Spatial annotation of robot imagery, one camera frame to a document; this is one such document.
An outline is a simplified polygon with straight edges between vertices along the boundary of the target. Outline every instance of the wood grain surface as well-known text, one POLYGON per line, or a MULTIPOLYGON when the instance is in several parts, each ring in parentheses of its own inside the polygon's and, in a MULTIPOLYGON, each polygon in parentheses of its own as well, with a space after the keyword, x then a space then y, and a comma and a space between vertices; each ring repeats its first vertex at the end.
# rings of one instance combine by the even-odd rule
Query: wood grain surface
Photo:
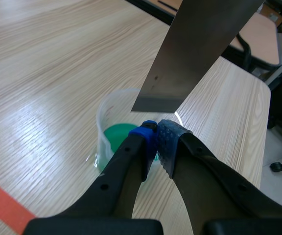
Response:
MULTIPOLYGON (((108 93, 140 88, 168 26, 124 0, 0 0, 0 187, 37 216, 61 212, 98 176, 95 115, 108 93)), ((184 126, 260 185, 270 91, 219 58, 179 108, 184 126)), ((135 218, 191 234, 160 165, 135 218)), ((0 234, 12 234, 0 222, 0 234)))

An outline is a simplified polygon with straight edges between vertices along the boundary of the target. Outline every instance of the chair wheel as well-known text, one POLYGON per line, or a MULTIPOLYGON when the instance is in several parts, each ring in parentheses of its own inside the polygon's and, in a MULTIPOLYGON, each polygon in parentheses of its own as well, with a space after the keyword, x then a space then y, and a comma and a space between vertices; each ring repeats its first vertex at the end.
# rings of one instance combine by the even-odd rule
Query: chair wheel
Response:
POLYGON ((280 171, 282 171, 282 164, 279 163, 279 162, 271 163, 269 167, 271 168, 271 170, 273 172, 280 172, 280 171))

